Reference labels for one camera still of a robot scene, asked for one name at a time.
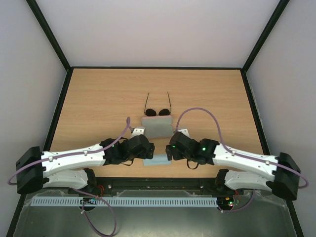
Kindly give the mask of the light blue cleaning cloth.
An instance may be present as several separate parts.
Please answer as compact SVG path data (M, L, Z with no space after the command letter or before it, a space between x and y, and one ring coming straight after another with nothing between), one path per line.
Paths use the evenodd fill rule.
M168 160L166 154L154 155L152 159L144 159L144 166L154 166L154 165L170 165L172 162Z

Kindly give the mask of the pink glasses case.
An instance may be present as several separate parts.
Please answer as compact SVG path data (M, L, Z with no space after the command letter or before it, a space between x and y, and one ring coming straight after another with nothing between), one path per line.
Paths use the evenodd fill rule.
M168 138L173 136L172 116L142 117L144 135L150 138Z

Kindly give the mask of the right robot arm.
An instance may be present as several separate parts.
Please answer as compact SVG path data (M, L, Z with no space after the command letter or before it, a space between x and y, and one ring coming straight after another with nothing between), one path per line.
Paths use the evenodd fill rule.
M211 139L196 141L183 132L176 132L165 150L169 160L187 159L199 165L231 167L215 181L220 193L230 189L257 189L282 199L297 199L301 170L287 153L278 156L248 153Z

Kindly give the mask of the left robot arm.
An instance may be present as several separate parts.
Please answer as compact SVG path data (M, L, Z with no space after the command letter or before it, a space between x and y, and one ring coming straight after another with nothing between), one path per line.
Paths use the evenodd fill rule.
M154 150L154 144L143 134L122 142L108 138L90 147L63 152L42 152L39 146L31 147L16 162L17 193L39 191L52 175L63 171L118 165L135 158L152 159Z

